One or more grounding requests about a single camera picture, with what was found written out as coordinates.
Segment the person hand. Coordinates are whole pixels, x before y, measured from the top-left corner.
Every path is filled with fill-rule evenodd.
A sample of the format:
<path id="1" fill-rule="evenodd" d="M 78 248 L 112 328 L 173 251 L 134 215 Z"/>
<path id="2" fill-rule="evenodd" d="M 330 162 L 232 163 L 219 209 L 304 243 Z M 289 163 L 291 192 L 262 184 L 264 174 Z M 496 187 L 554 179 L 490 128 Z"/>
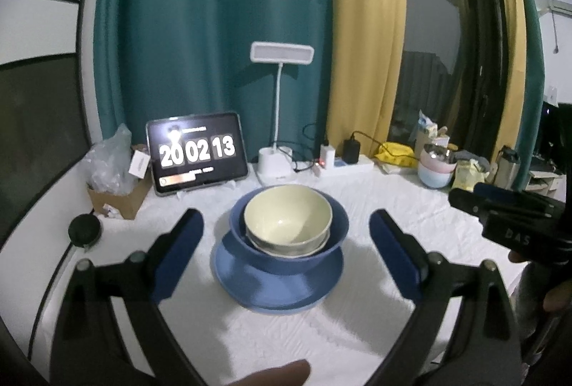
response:
<path id="1" fill-rule="evenodd" d="M 253 372 L 229 386 L 301 386 L 310 374 L 311 366 L 308 361 L 298 360 L 281 367 Z"/>

